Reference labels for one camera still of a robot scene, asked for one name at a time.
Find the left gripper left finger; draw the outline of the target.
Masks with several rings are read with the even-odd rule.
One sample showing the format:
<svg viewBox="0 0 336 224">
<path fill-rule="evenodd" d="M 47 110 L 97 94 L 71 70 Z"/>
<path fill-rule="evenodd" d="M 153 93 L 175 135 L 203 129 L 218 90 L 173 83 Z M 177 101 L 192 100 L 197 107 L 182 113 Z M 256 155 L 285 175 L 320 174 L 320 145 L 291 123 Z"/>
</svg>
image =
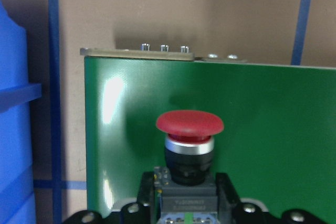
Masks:
<svg viewBox="0 0 336 224">
<path fill-rule="evenodd" d="M 153 172 L 142 174 L 136 201 L 122 207 L 121 223 L 155 223 Z"/>
</svg>

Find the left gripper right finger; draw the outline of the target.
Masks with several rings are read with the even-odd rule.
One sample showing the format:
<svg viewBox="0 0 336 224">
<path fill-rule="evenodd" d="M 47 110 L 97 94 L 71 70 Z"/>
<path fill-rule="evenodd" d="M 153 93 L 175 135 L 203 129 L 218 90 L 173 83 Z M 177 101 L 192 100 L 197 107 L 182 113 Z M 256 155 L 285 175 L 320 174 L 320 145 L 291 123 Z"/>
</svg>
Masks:
<svg viewBox="0 0 336 224">
<path fill-rule="evenodd" d="M 217 173 L 215 180 L 219 223 L 266 223 L 257 205 L 241 201 L 227 173 Z"/>
</svg>

